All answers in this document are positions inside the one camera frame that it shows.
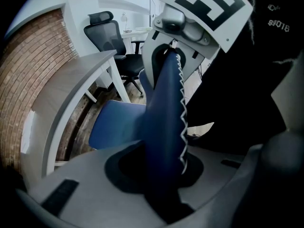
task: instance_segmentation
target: brick wall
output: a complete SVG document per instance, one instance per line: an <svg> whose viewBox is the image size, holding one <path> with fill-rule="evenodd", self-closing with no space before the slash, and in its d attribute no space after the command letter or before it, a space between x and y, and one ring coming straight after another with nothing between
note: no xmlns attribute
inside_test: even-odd
<svg viewBox="0 0 304 228"><path fill-rule="evenodd" d="M60 9L21 27L0 60L0 150L3 166L19 170L24 121L52 75L77 57Z"/></svg>

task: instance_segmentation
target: chair headrest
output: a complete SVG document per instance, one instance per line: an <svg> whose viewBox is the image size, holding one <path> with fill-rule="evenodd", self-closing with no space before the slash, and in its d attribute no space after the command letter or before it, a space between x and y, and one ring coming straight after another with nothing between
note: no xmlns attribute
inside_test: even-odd
<svg viewBox="0 0 304 228"><path fill-rule="evenodd" d="M90 17L91 25L103 24L111 21L114 18L113 13L111 13L110 11L92 13L88 14L88 16Z"/></svg>

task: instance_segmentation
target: blue fabric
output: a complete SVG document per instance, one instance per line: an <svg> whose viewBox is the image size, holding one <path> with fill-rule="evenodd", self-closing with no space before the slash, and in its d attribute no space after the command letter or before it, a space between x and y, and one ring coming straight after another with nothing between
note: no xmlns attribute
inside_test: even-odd
<svg viewBox="0 0 304 228"><path fill-rule="evenodd" d="M142 139L145 108L142 104L108 101L94 124L89 145L99 150Z"/></svg>
<svg viewBox="0 0 304 228"><path fill-rule="evenodd" d="M177 54L169 52L144 116L148 186L166 193L177 185L186 166L186 106L183 76Z"/></svg>

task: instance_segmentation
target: desk leg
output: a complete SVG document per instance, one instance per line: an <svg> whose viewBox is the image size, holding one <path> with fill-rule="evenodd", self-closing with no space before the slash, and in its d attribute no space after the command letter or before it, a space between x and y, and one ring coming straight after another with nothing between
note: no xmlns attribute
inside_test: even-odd
<svg viewBox="0 0 304 228"><path fill-rule="evenodd" d="M90 100L92 100L94 103L97 102L97 100L95 99L95 97L90 93L90 91L86 91L85 92L86 96L89 97Z"/></svg>
<svg viewBox="0 0 304 228"><path fill-rule="evenodd" d="M133 47L131 44L131 38L123 38L123 41L124 41L124 45L125 45L125 48L127 51L126 54L134 54Z"/></svg>
<svg viewBox="0 0 304 228"><path fill-rule="evenodd" d="M115 88L116 88L117 92L119 93L120 97L122 98L122 100L124 102L130 103L131 101L130 101L129 96L128 96L126 90L125 90L122 79L119 75L119 72L118 72L118 69L117 69L114 58L111 57L108 62L110 64L110 66L108 67L108 72L109 72L110 77L113 80L113 84L115 85Z"/></svg>

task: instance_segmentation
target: wooden floor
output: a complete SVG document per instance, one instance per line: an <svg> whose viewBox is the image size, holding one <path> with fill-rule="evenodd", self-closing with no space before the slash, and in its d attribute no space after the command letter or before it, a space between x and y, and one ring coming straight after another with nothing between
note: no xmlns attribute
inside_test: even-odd
<svg viewBox="0 0 304 228"><path fill-rule="evenodd" d="M195 71L190 78L185 82L185 96L186 96L186 103L189 101L189 99L194 94L195 90L200 85L200 77L197 71ZM137 84L144 92L142 85L139 80L137 80ZM130 98L130 101L132 103L137 104L146 104L146 98L140 97L140 92L136 89L136 87L133 84L129 84L126 87L126 91L128 93L128 96ZM94 126L94 123L103 107L103 105L108 100L117 100L121 101L120 98L116 95L116 89L114 88L110 92L102 92L99 97L97 98L97 102L93 104L93 106L90 108L88 114L86 115L83 123L81 124L78 134L75 138L74 145L71 152L71 158L78 156L82 153L92 151L93 149L89 146L88 140L92 131L92 128ZM188 134L193 135L203 135L206 133L212 124L207 124L200 127L192 127L188 128Z"/></svg>

